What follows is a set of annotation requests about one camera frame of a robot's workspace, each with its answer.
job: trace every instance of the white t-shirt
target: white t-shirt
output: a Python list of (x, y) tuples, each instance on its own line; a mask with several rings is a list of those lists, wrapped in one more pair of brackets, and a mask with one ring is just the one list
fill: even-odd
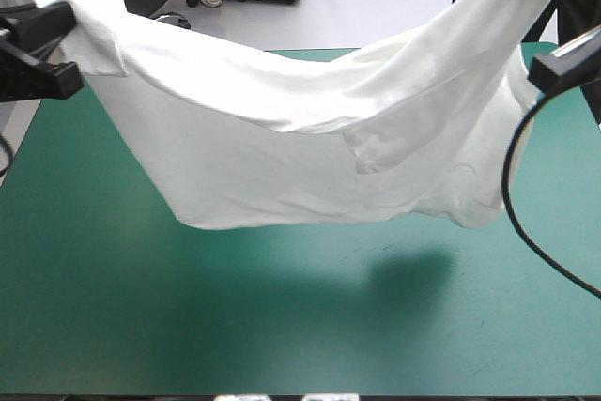
[(370, 222), (412, 211), (488, 224), (534, 103), (518, 43), (549, 0), (458, 0), (329, 63), (72, 4), (63, 40), (177, 218), (203, 228)]

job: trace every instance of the cord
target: cord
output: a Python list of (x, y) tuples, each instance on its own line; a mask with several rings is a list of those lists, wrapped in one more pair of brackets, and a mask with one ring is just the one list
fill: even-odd
[(1, 134), (0, 134), (0, 147), (2, 148), (4, 153), (7, 155), (7, 159), (8, 159), (7, 165), (4, 168), (0, 169), (0, 177), (2, 177), (4, 174), (7, 173), (7, 170), (12, 165), (12, 161), (15, 160), (15, 152), (14, 152), (14, 150), (12, 150), (12, 146), (7, 141), (7, 139), (4, 136), (2, 136)]
[(530, 236), (524, 231), (521, 223), (517, 219), (516, 213), (514, 211), (514, 206), (511, 202), (511, 196), (509, 194), (509, 175), (511, 174), (511, 165), (514, 159), (514, 153), (516, 152), (517, 144), (526, 130), (532, 119), (543, 109), (545, 106), (551, 101), (555, 99), (555, 95), (545, 95), (532, 109), (522, 118), (521, 122), (517, 126), (516, 131), (514, 132), (514, 136), (511, 139), (511, 143), (509, 144), (509, 148), (507, 149), (507, 153), (505, 154), (505, 161), (503, 163), (503, 171), (501, 176), (501, 193), (503, 196), (503, 202), (505, 203), (505, 208), (507, 209), (507, 215), (509, 216), (509, 220), (516, 230), (519, 237), (547, 264), (550, 265), (555, 271), (564, 276), (565, 278), (572, 281), (574, 284), (578, 285), (580, 288), (588, 291), (593, 296), (597, 297), (601, 300), (601, 290), (597, 287), (583, 281), (576, 274), (569, 271), (567, 268), (563, 267), (560, 263), (555, 261), (550, 255), (548, 255), (545, 251), (541, 249), (536, 242), (530, 238)]

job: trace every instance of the green table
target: green table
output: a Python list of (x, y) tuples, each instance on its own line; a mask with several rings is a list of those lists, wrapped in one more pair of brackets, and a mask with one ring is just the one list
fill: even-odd
[[(514, 197), (597, 284), (600, 175), (574, 91), (541, 114)], [(89, 89), (43, 102), (0, 218), (0, 393), (601, 393), (601, 303), (504, 215), (192, 229)]]

